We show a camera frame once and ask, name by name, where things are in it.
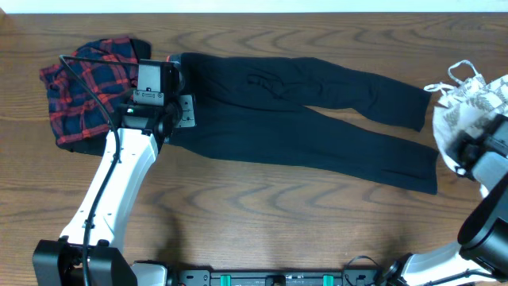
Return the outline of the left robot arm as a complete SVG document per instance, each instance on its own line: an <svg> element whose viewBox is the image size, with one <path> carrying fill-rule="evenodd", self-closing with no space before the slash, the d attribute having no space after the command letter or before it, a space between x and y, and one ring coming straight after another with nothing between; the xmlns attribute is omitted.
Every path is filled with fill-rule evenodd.
<svg viewBox="0 0 508 286"><path fill-rule="evenodd" d="M123 257L133 204L148 170L178 128L193 127L194 98L177 60L140 60L133 101L113 113L98 171L74 217L55 240L33 252L39 285L177 285L176 271L158 261Z"/></svg>

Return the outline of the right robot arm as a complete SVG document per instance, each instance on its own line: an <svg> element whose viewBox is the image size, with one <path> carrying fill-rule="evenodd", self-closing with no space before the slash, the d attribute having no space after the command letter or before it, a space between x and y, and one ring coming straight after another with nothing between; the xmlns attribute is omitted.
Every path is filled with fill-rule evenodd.
<svg viewBox="0 0 508 286"><path fill-rule="evenodd" d="M478 137L460 132L446 154L458 164L458 176L479 182L487 196L465 220L456 242L407 254L377 285L507 281L507 116L496 115Z"/></svg>

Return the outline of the black leggings with red waistband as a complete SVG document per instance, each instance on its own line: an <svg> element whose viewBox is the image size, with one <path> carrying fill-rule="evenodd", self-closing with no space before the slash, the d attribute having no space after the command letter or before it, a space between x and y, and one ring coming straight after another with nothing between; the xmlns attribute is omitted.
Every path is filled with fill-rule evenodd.
<svg viewBox="0 0 508 286"><path fill-rule="evenodd" d="M325 116L352 108L419 131L429 92L316 58L178 55L196 124L171 142L204 157L318 168L437 193L437 151Z"/></svg>

